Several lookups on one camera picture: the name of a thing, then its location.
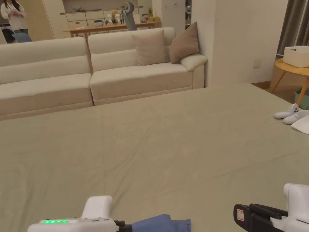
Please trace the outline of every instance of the blue chair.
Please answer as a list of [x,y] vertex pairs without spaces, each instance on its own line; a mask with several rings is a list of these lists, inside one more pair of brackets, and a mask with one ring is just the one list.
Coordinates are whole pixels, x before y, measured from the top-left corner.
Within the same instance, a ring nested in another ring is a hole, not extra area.
[[25,42],[32,42],[31,38],[29,35],[27,35],[26,33],[16,33],[12,35],[17,42],[19,43],[25,43]]

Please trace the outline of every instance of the table leg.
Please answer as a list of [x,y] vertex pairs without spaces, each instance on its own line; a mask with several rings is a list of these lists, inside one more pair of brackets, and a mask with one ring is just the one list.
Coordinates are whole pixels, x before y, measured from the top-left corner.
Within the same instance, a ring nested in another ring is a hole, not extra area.
[[303,97],[305,96],[308,85],[309,85],[309,76],[307,77],[306,82],[303,85],[302,91],[300,92],[300,95],[299,95],[299,98],[298,98],[298,101],[297,101],[298,106],[300,106],[300,104],[303,100]]
[[272,87],[272,89],[270,90],[270,93],[273,93],[275,88],[277,88],[279,82],[281,81],[281,79],[284,77],[286,71],[283,71],[282,75],[279,77],[279,79],[277,80],[277,82],[275,83],[275,85]]

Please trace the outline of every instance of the green led light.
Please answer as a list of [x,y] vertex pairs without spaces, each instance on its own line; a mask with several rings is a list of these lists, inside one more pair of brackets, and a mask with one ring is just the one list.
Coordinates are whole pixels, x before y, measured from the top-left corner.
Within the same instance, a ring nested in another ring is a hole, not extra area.
[[51,224],[51,223],[68,223],[69,221],[44,221],[45,224]]

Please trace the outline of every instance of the robotic arm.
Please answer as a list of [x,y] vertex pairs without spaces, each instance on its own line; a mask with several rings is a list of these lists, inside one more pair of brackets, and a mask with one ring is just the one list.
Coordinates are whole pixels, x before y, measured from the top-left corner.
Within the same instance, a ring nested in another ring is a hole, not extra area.
[[234,221],[248,232],[308,232],[309,186],[286,184],[283,192],[288,211],[259,204],[237,204]]
[[28,228],[28,232],[132,232],[132,226],[109,217],[111,196],[90,197],[80,218],[41,220]]

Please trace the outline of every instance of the wooden side table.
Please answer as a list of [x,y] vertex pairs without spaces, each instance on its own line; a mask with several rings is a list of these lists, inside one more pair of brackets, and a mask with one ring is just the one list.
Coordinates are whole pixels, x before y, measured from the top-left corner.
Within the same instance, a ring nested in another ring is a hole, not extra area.
[[297,101],[297,105],[299,106],[300,103],[302,102],[302,99],[303,99],[305,92],[306,92],[308,85],[309,85],[309,68],[297,68],[295,66],[284,63],[283,59],[277,60],[275,62],[275,65],[278,68],[280,68],[281,70],[283,70],[283,73],[280,76],[280,78],[278,79],[278,81],[276,82],[276,84],[270,90],[271,93],[274,92],[274,90],[276,89],[276,87],[278,86],[279,82],[281,81],[281,79],[283,78],[283,76],[285,75],[286,72],[291,72],[291,73],[307,76],[306,82],[303,85],[303,89],[300,92],[300,95],[299,95],[299,98],[298,98],[298,101]]

